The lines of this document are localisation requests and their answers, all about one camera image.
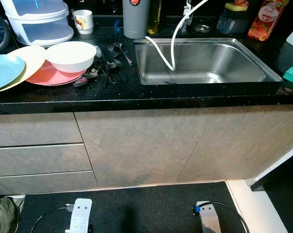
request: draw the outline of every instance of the sink basin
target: sink basin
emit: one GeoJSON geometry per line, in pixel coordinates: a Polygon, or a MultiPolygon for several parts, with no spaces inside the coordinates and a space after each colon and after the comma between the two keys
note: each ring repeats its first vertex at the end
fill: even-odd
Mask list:
{"type": "MultiPolygon", "coordinates": [[[[154,40],[170,59],[170,39],[154,40]]],[[[176,39],[171,71],[146,39],[134,41],[143,85],[275,82],[282,78],[234,38],[176,39]]]]}

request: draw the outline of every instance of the speckled granite countertop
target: speckled granite countertop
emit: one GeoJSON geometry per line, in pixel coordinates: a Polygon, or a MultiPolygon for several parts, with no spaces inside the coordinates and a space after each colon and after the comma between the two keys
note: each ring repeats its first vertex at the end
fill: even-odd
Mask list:
{"type": "MultiPolygon", "coordinates": [[[[174,27],[168,26],[155,37],[170,38],[173,30],[174,27]]],[[[214,30],[207,36],[189,32],[179,33],[178,37],[233,36],[214,30]]],[[[265,43],[246,37],[235,38],[280,76],[293,66],[293,46],[285,42],[285,36],[272,35],[265,43]]],[[[103,79],[82,88],[72,84],[48,87],[24,82],[0,93],[0,114],[293,104],[293,83],[287,81],[141,85],[134,44],[123,35],[122,28],[97,26],[93,34],[75,33],[72,40],[98,45],[105,53],[108,53],[107,45],[122,42],[123,49],[133,60],[130,67],[123,57],[120,59],[124,63],[121,73],[127,81],[120,79],[115,86],[109,84],[105,89],[103,79]]]]}

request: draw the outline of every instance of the white hose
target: white hose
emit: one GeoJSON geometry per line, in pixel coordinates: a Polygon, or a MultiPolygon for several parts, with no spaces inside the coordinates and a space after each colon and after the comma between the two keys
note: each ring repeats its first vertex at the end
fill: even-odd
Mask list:
{"type": "Polygon", "coordinates": [[[176,38],[176,34],[179,31],[180,27],[182,26],[182,24],[184,23],[184,21],[195,11],[197,10],[199,7],[201,7],[203,4],[205,4],[208,0],[202,0],[200,3],[198,3],[195,7],[193,7],[186,15],[184,15],[184,17],[181,19],[181,21],[179,22],[179,24],[176,26],[173,36],[172,36],[172,40],[171,40],[171,61],[172,61],[172,66],[170,65],[170,63],[168,62],[168,60],[165,58],[165,56],[162,54],[162,52],[160,51],[160,48],[158,47],[158,45],[156,44],[156,42],[151,39],[150,37],[146,36],[145,39],[149,40],[157,49],[160,57],[162,58],[162,60],[166,63],[167,67],[169,67],[170,70],[175,71],[175,59],[174,59],[174,41],[176,38]]]}

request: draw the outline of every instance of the mug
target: mug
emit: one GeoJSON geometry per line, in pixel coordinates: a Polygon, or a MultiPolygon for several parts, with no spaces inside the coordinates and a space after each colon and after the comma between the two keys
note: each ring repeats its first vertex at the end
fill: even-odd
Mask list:
{"type": "Polygon", "coordinates": [[[93,17],[91,11],[74,11],[73,18],[75,26],[80,34],[91,34],[93,32],[93,17]]]}

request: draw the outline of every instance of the pink plate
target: pink plate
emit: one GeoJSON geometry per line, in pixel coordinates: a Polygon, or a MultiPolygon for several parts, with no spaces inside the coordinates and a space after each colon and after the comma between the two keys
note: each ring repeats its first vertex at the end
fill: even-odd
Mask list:
{"type": "Polygon", "coordinates": [[[85,72],[86,70],[78,73],[65,73],[57,70],[46,60],[43,66],[26,81],[43,86],[62,85],[78,79],[85,72]]]}

